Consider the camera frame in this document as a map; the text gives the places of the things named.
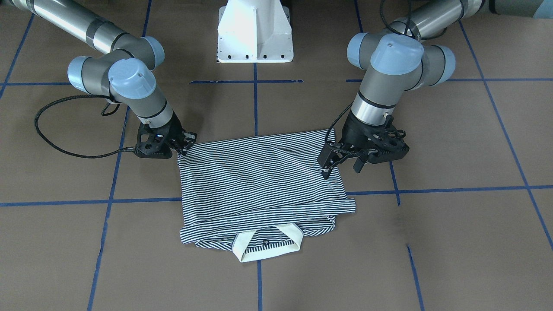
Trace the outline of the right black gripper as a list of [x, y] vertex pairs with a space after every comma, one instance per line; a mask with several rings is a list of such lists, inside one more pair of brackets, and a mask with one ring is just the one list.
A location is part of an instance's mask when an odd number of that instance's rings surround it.
[[134, 155], [140, 158], [169, 159], [173, 152], [184, 156], [196, 143], [197, 133], [182, 128], [177, 116], [172, 116], [167, 124], [151, 128], [140, 124]]

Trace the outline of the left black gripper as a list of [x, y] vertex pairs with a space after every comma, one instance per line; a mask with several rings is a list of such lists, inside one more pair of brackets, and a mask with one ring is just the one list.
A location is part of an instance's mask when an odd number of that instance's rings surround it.
[[365, 163], [378, 164], [405, 157], [410, 148], [405, 143], [406, 132], [393, 126], [393, 116], [385, 116], [381, 125], [369, 125], [348, 114], [338, 144], [324, 144], [318, 156], [322, 177], [327, 180], [332, 170], [348, 157], [357, 157], [354, 171], [361, 173]]

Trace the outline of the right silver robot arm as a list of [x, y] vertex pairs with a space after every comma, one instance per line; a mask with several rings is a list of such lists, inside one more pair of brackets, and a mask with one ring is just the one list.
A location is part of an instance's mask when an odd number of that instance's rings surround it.
[[140, 158], [168, 159], [174, 152], [184, 156], [195, 144], [197, 134], [182, 128], [154, 77], [154, 69], [165, 59], [158, 40], [135, 37], [73, 0], [4, 0], [2, 4], [31, 12], [102, 53], [97, 58], [76, 57], [68, 65], [69, 82], [82, 95], [53, 101], [35, 115], [35, 130], [51, 147], [78, 157], [47, 139], [39, 118], [48, 108], [80, 98], [103, 98], [117, 108], [127, 105], [140, 120], [134, 146], [100, 154], [100, 158], [131, 152]]

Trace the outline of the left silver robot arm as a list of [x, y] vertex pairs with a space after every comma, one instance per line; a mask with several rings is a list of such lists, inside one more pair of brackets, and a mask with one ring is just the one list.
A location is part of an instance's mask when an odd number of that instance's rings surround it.
[[405, 91], [445, 82], [454, 73], [456, 59], [442, 45], [423, 46], [443, 35], [446, 28], [478, 12], [498, 15], [552, 18], [550, 0], [431, 0], [407, 15], [388, 22], [379, 33], [358, 33], [348, 43], [348, 61], [365, 71], [340, 140], [328, 130], [318, 156], [322, 176], [328, 179], [341, 163], [356, 158], [358, 173], [366, 163], [397, 161], [409, 152], [405, 131], [393, 126], [393, 110]]

